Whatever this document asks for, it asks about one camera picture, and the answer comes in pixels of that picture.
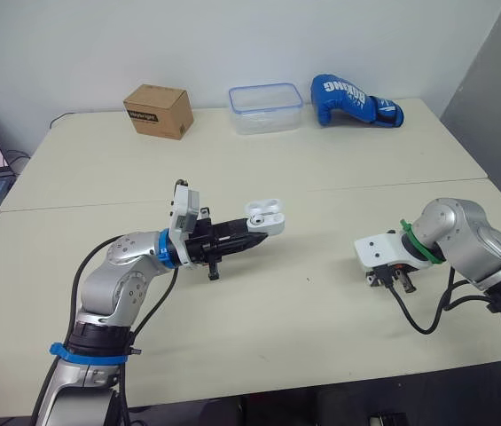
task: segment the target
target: boxing glove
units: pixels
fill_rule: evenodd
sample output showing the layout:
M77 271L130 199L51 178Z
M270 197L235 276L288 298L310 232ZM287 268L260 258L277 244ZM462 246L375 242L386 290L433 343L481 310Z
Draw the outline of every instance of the boxing glove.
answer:
M311 83L311 103L319 124L331 121L331 110L341 109L361 122L383 127L399 127L402 109L391 100L369 96L353 83L332 74L321 74Z

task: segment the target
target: white table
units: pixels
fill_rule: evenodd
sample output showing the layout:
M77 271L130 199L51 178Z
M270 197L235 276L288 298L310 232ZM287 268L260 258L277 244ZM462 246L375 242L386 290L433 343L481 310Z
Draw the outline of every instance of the white table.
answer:
M179 273L138 338L143 354L130 360L131 406L501 360L501 319L484 304L447 312L435 333L420 335L384 288L367 286L353 250L354 239L398 229L401 218L414 220L439 196L479 202L501 230L501 194L487 179L267 189L263 196L286 204L285 232L226 256L218 281L208 281L204 268ZM242 217L246 201L245 191L201 193L214 222ZM107 237L161 229L167 219L168 201L0 214L0 416L30 412L52 360L47 349L65 334L71 281L84 256ZM447 275L447 265L412 275L418 291L404 300L421 324L431 321ZM143 312L169 278L154 280ZM457 292L478 293L470 286Z
M297 130L237 135L227 109L194 111L181 141L139 135L125 113L75 114L48 133L2 211L166 200L179 178L203 194L295 192L485 178L419 99L383 129L339 117L321 128L310 106Z

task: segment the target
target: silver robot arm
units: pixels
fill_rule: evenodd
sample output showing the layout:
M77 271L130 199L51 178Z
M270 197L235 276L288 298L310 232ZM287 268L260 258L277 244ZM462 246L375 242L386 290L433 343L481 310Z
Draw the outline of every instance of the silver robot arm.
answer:
M399 233L373 235L355 241L358 259L371 285L415 290L408 273L447 261L493 300L501 312L501 232L490 226L477 203L452 198L429 202L412 225L402 221Z
M83 282L82 305L70 336L51 346L56 358L31 425L120 424L121 400L114 386L128 356L140 353L131 347L136 337L131 326L152 279L180 266L208 264L208 276L216 280L222 256L252 248L281 233L285 224L279 200L265 200L249 203L247 218L213 225L209 209L199 209L199 194L183 181L178 181L171 205L168 229L118 238Z

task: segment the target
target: cardboard box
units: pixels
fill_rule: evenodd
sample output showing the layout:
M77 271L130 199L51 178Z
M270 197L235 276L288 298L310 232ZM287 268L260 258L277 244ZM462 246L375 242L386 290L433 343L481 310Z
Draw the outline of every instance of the cardboard box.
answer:
M193 123L187 91L142 84L124 99L138 133L180 139Z

